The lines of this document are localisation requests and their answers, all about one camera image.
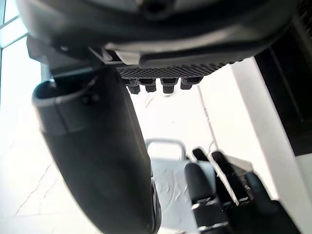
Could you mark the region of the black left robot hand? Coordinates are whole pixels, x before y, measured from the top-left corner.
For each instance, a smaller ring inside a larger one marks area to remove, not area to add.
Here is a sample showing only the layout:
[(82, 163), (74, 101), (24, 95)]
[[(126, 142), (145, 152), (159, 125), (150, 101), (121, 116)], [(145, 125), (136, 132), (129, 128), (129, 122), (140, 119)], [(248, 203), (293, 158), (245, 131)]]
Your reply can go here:
[(225, 175), (237, 202), (215, 170), (204, 168), (209, 160), (200, 148), (193, 149), (196, 163), (184, 168), (192, 210), (201, 234), (298, 234), (292, 218), (272, 200), (260, 178), (232, 165), (220, 152), (212, 158)]

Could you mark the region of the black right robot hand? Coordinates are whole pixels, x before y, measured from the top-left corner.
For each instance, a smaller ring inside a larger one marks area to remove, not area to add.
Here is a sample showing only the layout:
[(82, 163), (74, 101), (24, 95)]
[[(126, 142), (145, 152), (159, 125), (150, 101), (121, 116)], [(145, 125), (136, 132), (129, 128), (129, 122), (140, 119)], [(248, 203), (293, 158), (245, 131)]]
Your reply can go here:
[(268, 48), (295, 0), (19, 0), (40, 130), (74, 199), (106, 234), (156, 234), (160, 205), (130, 98), (189, 90)]

